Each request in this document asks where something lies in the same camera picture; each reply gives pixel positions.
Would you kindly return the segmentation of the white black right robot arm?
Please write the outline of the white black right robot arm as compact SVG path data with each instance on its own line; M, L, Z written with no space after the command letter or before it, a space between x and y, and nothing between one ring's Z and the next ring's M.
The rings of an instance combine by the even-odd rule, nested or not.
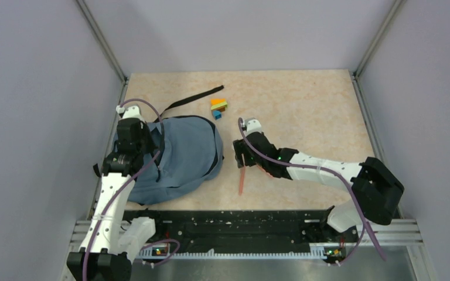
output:
M401 182L375 157L361 163L320 159L276 148L260 132L233 141L233 149L239 168L258 166L278 179L314 181L348 192L351 199L328 208L321 219L320 233L327 241L336 241L363 219L389 225L404 192Z

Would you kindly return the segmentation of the orange pen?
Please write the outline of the orange pen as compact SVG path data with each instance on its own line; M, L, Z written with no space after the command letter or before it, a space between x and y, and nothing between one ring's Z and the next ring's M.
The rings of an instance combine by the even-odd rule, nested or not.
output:
M240 181L239 181L239 188L238 188L238 195L241 196L244 189L244 180L246 175L246 167L242 167L240 169Z

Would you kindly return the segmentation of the orange pen slanted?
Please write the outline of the orange pen slanted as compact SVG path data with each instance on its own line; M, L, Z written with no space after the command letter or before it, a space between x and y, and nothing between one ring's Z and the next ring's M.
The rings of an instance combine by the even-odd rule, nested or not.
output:
M258 169L260 169L263 173L265 173L267 176L269 176L270 178L273 178L274 176L271 174L271 173L269 173L268 171L266 171L264 168L262 168L261 166L259 166L259 165L256 165L257 166L257 168Z

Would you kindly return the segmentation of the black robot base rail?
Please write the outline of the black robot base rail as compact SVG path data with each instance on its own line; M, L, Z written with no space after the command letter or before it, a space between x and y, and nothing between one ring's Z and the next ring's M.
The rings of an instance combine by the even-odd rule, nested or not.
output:
M322 224L324 211L126 211L124 221L155 221L150 242L179 241L179 253L304 253L315 243L356 242L355 227L338 233Z

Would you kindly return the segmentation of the blue grey student backpack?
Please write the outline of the blue grey student backpack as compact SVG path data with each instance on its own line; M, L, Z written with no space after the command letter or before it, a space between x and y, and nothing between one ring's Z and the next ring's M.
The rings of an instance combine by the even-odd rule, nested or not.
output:
M165 126L165 151L162 159L157 158L153 166L137 177L128 201L153 205L174 200L219 174L223 141L214 122L198 115L164 118L162 114L152 122L145 122ZM99 178L102 165L93 166Z

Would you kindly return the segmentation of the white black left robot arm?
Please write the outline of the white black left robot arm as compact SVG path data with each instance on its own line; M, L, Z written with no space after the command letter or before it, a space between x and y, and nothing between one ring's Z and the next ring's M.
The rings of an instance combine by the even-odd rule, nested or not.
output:
M121 232L128 197L136 179L155 164L159 151L141 117L123 118L117 125L114 150L104 159L100 196L90 226L66 265L75 280L129 280L144 243L157 242L164 226L151 218L136 218Z

